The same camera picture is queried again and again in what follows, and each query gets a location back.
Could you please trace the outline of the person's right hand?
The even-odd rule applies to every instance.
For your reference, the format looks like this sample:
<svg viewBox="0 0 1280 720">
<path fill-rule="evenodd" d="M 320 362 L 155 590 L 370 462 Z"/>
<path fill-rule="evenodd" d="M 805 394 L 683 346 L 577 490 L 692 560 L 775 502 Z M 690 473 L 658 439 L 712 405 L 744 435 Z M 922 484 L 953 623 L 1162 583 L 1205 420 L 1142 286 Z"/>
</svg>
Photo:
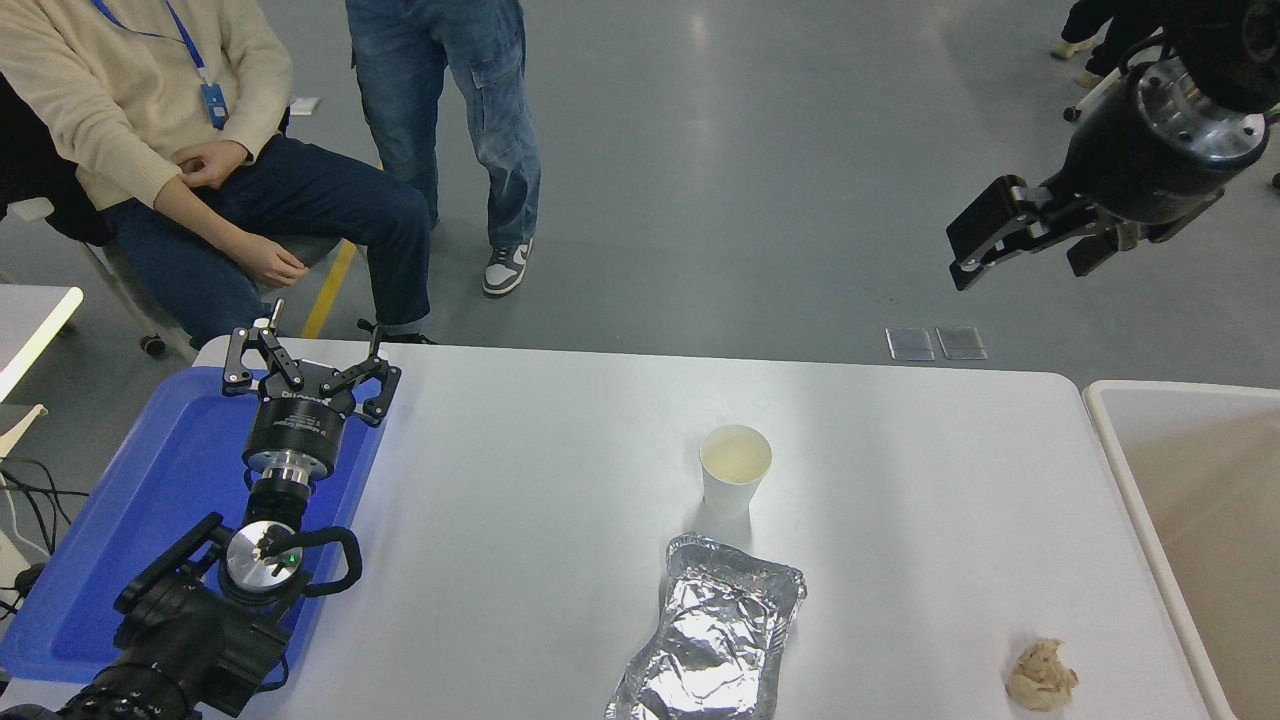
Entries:
<svg viewBox="0 0 1280 720">
<path fill-rule="evenodd" d="M 223 252 L 244 274 L 268 287 L 289 287 L 308 273 L 308 266 L 278 242 L 260 234 L 241 232 L 232 237 Z"/>
</svg>

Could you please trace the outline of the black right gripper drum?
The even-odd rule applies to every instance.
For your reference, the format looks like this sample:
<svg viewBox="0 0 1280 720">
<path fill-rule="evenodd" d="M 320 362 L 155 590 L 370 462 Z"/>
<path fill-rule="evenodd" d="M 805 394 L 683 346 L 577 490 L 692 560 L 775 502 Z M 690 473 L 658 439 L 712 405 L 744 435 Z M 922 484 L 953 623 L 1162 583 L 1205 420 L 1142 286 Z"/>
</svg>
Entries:
<svg viewBox="0 0 1280 720">
<path fill-rule="evenodd" d="M 1243 170 L 1243 115 L 1193 85 L 1129 85 L 1068 146 L 1059 188 L 1148 227 L 1189 222 Z"/>
</svg>

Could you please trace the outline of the person's left hand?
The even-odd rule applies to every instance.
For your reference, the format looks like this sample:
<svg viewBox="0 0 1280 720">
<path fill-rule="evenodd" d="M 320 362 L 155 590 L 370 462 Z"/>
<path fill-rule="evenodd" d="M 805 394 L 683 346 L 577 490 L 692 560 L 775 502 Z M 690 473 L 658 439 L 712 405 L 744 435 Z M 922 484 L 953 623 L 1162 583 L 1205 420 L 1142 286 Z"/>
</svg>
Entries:
<svg viewBox="0 0 1280 720">
<path fill-rule="evenodd" d="M 232 140 L 196 143 L 173 152 L 180 179 L 189 188 L 221 187 L 250 159 L 250 151 Z"/>
</svg>

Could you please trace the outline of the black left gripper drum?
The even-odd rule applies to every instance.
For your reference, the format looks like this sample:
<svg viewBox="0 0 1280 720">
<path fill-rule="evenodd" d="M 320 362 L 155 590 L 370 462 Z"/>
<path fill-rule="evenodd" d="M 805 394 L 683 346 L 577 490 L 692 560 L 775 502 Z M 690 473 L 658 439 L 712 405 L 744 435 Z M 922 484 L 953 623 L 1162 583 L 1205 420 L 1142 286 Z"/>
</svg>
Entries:
<svg viewBox="0 0 1280 720">
<path fill-rule="evenodd" d="M 269 454 L 296 452 L 315 462 L 334 462 L 340 451 L 346 419 L 353 413 L 353 392 L 324 397 L 321 386 L 292 389 L 283 375 L 259 382 L 260 405 L 244 445 L 244 462 L 265 462 Z"/>
</svg>

